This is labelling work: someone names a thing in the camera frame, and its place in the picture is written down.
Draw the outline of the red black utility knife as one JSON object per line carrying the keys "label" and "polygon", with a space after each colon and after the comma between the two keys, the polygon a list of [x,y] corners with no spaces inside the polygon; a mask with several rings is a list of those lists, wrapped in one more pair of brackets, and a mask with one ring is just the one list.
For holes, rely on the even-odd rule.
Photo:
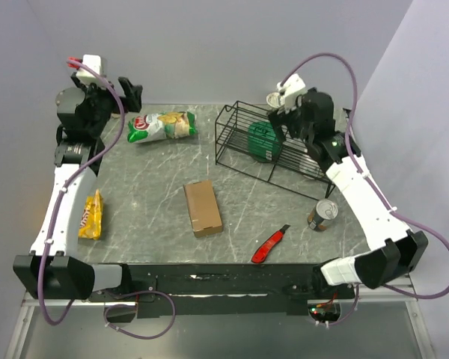
{"label": "red black utility knife", "polygon": [[285,224],[280,230],[274,232],[254,253],[251,262],[254,264],[264,263],[272,249],[283,239],[284,234],[290,228]]}

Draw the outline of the brown cardboard express box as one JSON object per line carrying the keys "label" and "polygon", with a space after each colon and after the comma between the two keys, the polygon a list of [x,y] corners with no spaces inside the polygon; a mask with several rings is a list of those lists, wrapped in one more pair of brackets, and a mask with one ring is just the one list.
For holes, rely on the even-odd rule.
{"label": "brown cardboard express box", "polygon": [[211,180],[183,186],[192,231],[196,238],[223,231],[222,218]]}

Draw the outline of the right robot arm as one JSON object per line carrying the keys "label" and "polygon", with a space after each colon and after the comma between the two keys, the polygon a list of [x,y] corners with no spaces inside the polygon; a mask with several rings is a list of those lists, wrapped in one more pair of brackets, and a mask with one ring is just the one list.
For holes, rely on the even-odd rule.
{"label": "right robot arm", "polygon": [[412,272],[428,239],[395,218],[382,202],[382,192],[366,172],[361,150],[351,137],[335,128],[334,103],[316,88],[279,90],[279,107],[269,112],[277,139],[287,136],[305,143],[308,155],[320,166],[358,219],[368,252],[337,258],[319,266],[312,280],[314,293],[328,298],[338,285],[360,283],[378,288]]}

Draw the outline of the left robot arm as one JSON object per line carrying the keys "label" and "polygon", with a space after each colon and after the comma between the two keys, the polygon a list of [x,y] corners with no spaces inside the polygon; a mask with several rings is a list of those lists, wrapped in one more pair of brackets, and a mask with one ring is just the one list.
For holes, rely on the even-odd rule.
{"label": "left robot arm", "polygon": [[104,150],[101,134],[114,113],[141,110],[143,87],[118,79],[124,95],[115,99],[99,85],[84,85],[77,73],[74,87],[55,98],[60,125],[56,132],[55,177],[52,196],[40,232],[30,251],[18,255],[13,272],[35,299],[85,300],[106,289],[115,300],[131,296],[128,266],[87,264],[76,258],[79,225],[85,201],[99,173],[101,161],[90,159]]}

